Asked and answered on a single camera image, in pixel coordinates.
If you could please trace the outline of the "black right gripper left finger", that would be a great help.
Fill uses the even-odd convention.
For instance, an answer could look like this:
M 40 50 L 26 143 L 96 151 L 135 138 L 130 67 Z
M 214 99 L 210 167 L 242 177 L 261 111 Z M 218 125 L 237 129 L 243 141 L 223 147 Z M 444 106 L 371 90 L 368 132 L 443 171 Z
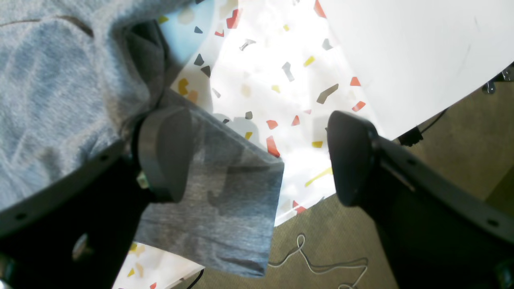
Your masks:
M 138 117 L 119 140 L 1 212 L 2 289 L 110 289 L 150 203 L 178 203 L 193 155 L 192 117 Z

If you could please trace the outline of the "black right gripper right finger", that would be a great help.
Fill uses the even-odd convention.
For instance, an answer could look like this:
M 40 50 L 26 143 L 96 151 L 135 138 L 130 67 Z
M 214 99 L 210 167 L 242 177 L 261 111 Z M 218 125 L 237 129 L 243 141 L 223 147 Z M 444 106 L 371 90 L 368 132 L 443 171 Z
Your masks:
M 462 191 L 364 118 L 335 111 L 327 127 L 337 196 L 373 219 L 400 288 L 512 289 L 512 216 Z

